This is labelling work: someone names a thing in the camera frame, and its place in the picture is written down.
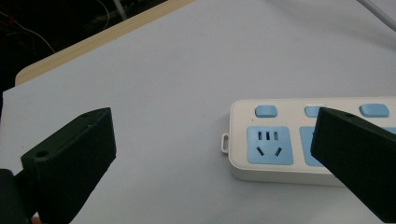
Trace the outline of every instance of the white power strip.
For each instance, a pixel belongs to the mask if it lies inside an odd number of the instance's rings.
[[[396,97],[241,100],[233,103],[230,132],[221,137],[232,174],[242,180],[344,186],[310,153],[321,106],[396,133]]]

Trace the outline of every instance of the dark background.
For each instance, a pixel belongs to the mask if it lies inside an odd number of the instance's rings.
[[[121,21],[112,0],[100,0],[109,12],[108,27]],[[122,0],[132,17],[165,0]],[[97,0],[0,0],[0,83],[1,92],[14,86],[22,68],[53,52],[45,42],[24,29],[43,36],[55,51],[104,30],[107,13]]]

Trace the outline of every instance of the blue switch button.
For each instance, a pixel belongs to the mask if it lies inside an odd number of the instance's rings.
[[[258,105],[256,107],[257,118],[275,118],[277,110],[274,105]]]
[[[322,106],[320,105],[309,105],[305,107],[305,114],[309,118],[317,118],[319,110]]]
[[[366,118],[387,118],[389,117],[389,110],[383,104],[367,104],[359,107],[361,114]]]

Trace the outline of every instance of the white table surface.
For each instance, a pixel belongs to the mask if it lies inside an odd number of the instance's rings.
[[[0,164],[110,106],[118,157],[73,223],[381,223],[346,188],[233,178],[220,135],[239,99],[395,96],[395,67],[356,1],[196,0],[6,91]]]

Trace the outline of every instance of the cable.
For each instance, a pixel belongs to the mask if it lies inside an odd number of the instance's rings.
[[[377,18],[379,18],[382,22],[384,22],[390,29],[396,32],[396,21],[393,20],[390,16],[388,16],[381,8],[376,6],[370,0],[356,0],[364,7],[366,7],[369,11],[371,11]]]
[[[105,30],[107,28],[107,26],[108,26],[108,22],[110,21],[110,14],[108,13],[107,7],[105,6],[105,4],[103,4],[103,2],[101,2],[100,0],[96,0],[96,1],[98,3],[100,3],[105,8],[105,11],[106,11],[106,14],[107,14],[107,22],[105,24],[105,27],[103,28],[103,30]]]
[[[11,19],[13,22],[15,22],[15,24],[17,24],[19,27],[21,27],[22,30],[27,31],[27,32],[29,32],[29,33],[32,33],[32,34],[37,35],[38,37],[40,37],[40,38],[44,41],[44,43],[47,44],[47,46],[50,48],[50,50],[52,50],[52,52],[55,53],[55,50],[52,48],[52,46],[50,45],[50,43],[47,42],[47,40],[46,40],[43,36],[41,36],[40,34],[34,32],[33,30],[29,30],[29,29],[27,29],[26,27],[20,25],[17,21],[15,21],[14,19],[12,19],[12,18],[11,18],[10,16],[8,16],[6,13],[0,11],[0,14],[3,15],[3,16],[5,16],[5,17],[7,17],[7,18],[9,18],[9,19]]]

